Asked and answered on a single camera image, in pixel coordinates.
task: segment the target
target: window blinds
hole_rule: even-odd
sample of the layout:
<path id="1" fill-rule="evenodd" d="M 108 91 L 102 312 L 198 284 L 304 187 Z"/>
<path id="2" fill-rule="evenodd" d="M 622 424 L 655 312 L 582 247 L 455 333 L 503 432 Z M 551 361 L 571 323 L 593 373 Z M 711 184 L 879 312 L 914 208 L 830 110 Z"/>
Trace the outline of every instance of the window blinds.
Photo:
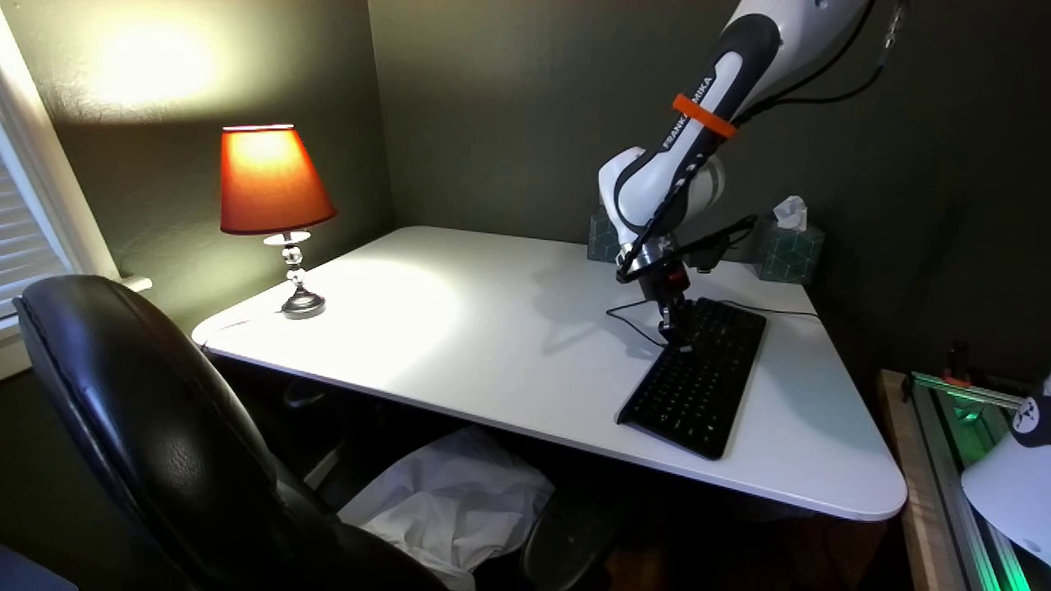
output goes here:
<path id="1" fill-rule="evenodd" d="M 12 317 L 12 298 L 29 284 L 66 270 L 59 252 L 12 145 L 0 127 L 0 323 Z"/>

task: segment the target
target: lamp base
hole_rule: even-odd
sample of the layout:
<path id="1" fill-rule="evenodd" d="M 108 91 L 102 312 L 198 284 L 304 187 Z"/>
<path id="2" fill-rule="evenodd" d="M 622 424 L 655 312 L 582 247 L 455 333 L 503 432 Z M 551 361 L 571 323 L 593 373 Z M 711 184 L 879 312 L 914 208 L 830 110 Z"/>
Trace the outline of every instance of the lamp base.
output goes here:
<path id="1" fill-rule="evenodd" d="M 281 312 L 290 318 L 313 318 L 313 317 L 325 312 L 325 298 L 310 292 L 301 284 L 295 284 L 295 292 L 292 292 L 292 298 L 285 298 Z"/>

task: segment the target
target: window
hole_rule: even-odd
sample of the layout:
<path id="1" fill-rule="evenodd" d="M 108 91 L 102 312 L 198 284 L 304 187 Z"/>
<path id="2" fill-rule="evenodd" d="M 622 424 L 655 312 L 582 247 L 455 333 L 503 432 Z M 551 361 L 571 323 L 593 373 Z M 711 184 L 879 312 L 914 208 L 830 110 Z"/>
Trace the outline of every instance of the window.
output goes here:
<path id="1" fill-rule="evenodd" d="M 117 276 L 0 15 L 0 378 L 29 369 L 12 298 L 57 274 Z"/>

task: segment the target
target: white cloth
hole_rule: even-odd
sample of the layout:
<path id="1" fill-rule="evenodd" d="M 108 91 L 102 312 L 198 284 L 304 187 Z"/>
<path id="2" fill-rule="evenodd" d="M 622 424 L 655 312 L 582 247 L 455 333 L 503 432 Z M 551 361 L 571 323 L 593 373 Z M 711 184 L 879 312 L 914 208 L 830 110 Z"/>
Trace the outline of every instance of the white cloth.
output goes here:
<path id="1" fill-rule="evenodd" d="M 551 484 L 479 432 L 441 437 L 370 480 L 337 520 L 472 591 L 472 567 L 521 548 Z"/>

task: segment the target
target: white desk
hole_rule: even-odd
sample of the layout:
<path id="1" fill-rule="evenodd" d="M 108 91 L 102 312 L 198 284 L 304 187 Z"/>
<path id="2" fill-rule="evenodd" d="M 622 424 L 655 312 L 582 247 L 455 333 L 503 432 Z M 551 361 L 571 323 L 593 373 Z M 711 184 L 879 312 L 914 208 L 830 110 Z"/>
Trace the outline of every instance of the white desk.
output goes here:
<path id="1" fill-rule="evenodd" d="M 281 318 L 290 285 L 277 285 L 198 327 L 193 341 L 840 520 L 889 520 L 905 500 L 819 317 L 767 317 L 726 456 L 700 460 L 613 424 L 655 347 L 605 317 L 640 292 L 583 247 L 406 226 L 318 265 L 310 285 L 325 317 Z M 692 276 L 689 296 L 812 312 L 805 289 L 735 264 Z M 655 308 L 630 318 L 652 330 Z"/>

